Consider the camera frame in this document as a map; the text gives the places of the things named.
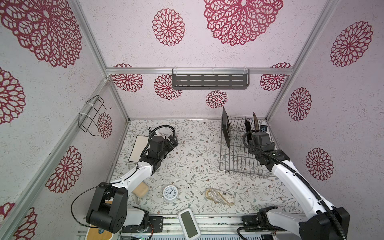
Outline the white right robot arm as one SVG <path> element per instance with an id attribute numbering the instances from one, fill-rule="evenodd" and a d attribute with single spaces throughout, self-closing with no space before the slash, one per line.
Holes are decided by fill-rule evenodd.
<path id="1" fill-rule="evenodd" d="M 257 228 L 263 231 L 282 229 L 302 240 L 347 239 L 350 214 L 320 195 L 285 152 L 275 148 L 268 133 L 250 130 L 243 135 L 243 144 L 286 186 L 304 211 L 303 215 L 296 215 L 280 211 L 276 206 L 263 208 L 257 215 Z"/>

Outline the black plate yellow rim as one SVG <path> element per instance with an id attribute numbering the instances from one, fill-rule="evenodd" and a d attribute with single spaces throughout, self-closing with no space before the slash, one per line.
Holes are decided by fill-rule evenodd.
<path id="1" fill-rule="evenodd" d="M 259 131 L 260 130 L 259 121 L 255 112 L 253 112 L 253 119 L 254 119 L 254 130 Z"/>

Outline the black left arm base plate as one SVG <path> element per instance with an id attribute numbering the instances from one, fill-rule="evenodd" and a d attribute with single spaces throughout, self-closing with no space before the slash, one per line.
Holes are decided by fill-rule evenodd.
<path id="1" fill-rule="evenodd" d="M 138 226 L 130 225 L 122 228 L 122 233 L 161 233 L 164 226 L 164 217 L 144 217 L 142 223 Z"/>

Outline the black square plate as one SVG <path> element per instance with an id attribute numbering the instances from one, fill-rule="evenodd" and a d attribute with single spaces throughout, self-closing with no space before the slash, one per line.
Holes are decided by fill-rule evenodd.
<path id="1" fill-rule="evenodd" d="M 223 107 L 223 113 L 222 113 L 222 132 L 225 138 L 225 142 L 227 145 L 227 148 L 230 148 L 231 143 L 231 124 L 228 117 L 228 114 Z"/>

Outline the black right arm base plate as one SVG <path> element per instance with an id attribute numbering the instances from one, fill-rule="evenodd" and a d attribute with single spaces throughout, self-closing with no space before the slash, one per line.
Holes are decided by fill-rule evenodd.
<path id="1" fill-rule="evenodd" d="M 270 226 L 268 220 L 261 214 L 244 215 L 242 221 L 244 227 L 268 228 Z"/>

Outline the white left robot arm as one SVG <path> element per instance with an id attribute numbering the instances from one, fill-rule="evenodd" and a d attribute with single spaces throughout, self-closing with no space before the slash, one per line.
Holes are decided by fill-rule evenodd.
<path id="1" fill-rule="evenodd" d="M 149 227 L 149 213 L 140 208 L 128 207 L 128 197 L 145 179 L 152 176 L 161 162 L 178 146 L 178 137 L 154 136 L 149 140 L 149 150 L 141 155 L 137 166 L 108 184 L 101 182 L 95 190 L 86 223 L 111 233 L 133 226 L 139 231 Z"/>

